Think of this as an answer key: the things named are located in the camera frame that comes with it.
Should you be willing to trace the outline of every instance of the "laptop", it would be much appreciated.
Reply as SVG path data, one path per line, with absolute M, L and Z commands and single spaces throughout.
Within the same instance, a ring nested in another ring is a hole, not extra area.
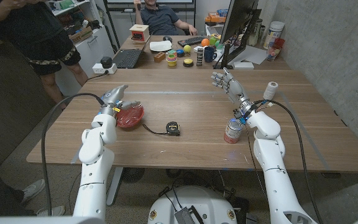
M 208 31 L 210 34 L 220 34 L 222 35 L 223 34 L 223 27 L 224 25 L 218 25 L 218 26 L 211 26 L 211 27 L 208 27 Z
M 117 51 L 117 54 L 112 59 L 112 62 L 117 65 L 117 68 L 135 68 L 136 62 L 138 61 L 140 55 L 144 51 L 145 46 L 149 43 L 143 45 L 141 49 L 120 49 Z

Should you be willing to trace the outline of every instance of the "patterned shorts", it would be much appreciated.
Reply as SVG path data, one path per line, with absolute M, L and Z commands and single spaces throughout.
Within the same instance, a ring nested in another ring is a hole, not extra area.
M 81 60 L 80 53 L 68 38 L 66 31 L 51 39 L 18 48 L 38 75 L 48 75 L 62 69 L 59 60 L 69 66 Z

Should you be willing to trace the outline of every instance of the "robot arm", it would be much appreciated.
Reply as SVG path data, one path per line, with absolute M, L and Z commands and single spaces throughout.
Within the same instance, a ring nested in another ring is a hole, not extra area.
M 300 206 L 284 165 L 285 146 L 280 135 L 280 125 L 263 111 L 256 112 L 256 105 L 249 101 L 241 84 L 226 68 L 224 74 L 213 73 L 213 85 L 222 88 L 233 103 L 239 104 L 235 112 L 254 132 L 254 155 L 265 177 L 270 220 L 273 224 L 316 223 Z
M 120 109 L 139 105 L 138 101 L 122 101 L 127 85 L 107 91 L 101 99 L 104 105 L 94 117 L 91 129 L 82 134 L 83 145 L 79 158 L 82 162 L 81 184 L 74 208 L 74 217 L 95 217 L 101 220 L 106 212 L 107 176 L 114 161 L 114 153 L 106 144 L 117 139 L 116 114 Z

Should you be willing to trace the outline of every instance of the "wooden table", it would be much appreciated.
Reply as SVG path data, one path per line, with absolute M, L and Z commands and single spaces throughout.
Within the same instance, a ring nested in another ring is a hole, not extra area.
M 142 122 L 151 130 L 164 131 L 169 121 L 180 125 L 179 137 L 154 135 L 141 125 L 128 130 L 117 128 L 117 142 L 107 145 L 115 153 L 114 166 L 254 169 L 245 131 L 236 144 L 223 139 L 234 105 L 221 89 L 212 86 L 212 72 L 127 69 L 86 83 L 81 92 L 97 95 L 128 84 L 124 100 L 142 102 L 145 108 Z M 287 106 L 299 120 L 310 171 L 358 172 L 358 139 L 300 72 L 233 70 L 232 74 L 243 84 L 251 100 L 262 98 L 268 82 L 279 84 L 274 100 Z M 85 96 L 71 101 L 47 133 L 47 163 L 70 163 L 81 145 L 83 130 L 90 127 L 99 107 L 95 99 Z M 281 125 L 287 169 L 302 170 L 298 137 L 289 115 L 277 105 L 264 111 Z M 40 142 L 27 161 L 41 162 Z
M 151 41 L 162 41 L 164 36 L 162 35 L 153 35 L 150 37 L 149 42 Z M 177 36 L 171 36 L 172 38 L 172 45 L 173 49 L 183 49 L 178 44 L 179 40 L 185 40 L 191 38 L 191 36 L 186 35 L 177 35 Z M 202 66 L 196 66 L 194 64 L 193 67 L 185 67 L 183 66 L 183 61 L 186 58 L 193 59 L 194 63 L 197 61 L 197 53 L 193 51 L 193 48 L 196 47 L 196 45 L 192 45 L 191 48 L 191 54 L 190 57 L 178 57 L 177 66 L 176 67 L 169 67 L 167 62 L 165 60 L 161 61 L 160 63 L 154 62 L 154 55 L 157 54 L 157 52 L 152 52 L 150 50 L 149 42 L 146 44 L 144 48 L 144 52 L 140 56 L 138 62 L 136 63 L 136 68 L 169 68 L 169 69 L 184 69 L 184 70 L 191 70 L 191 69 L 211 69 L 213 65 L 215 65 L 216 62 L 206 63 L 203 60 Z M 121 49 L 142 49 L 145 44 L 139 44 L 135 43 L 133 40 L 131 40 L 131 36 L 129 36 L 124 44 L 121 46 Z M 290 70 L 291 68 L 287 65 L 287 63 L 284 61 L 282 57 L 277 57 L 273 62 L 269 62 L 265 60 L 260 65 L 254 63 L 254 70 Z

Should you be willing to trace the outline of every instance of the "tennis ball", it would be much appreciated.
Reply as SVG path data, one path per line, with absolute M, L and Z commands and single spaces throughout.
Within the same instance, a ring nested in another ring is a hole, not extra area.
M 185 52 L 191 52 L 191 47 L 190 47 L 190 45 L 186 45 L 184 48 L 183 48 L 183 50 L 185 51 Z

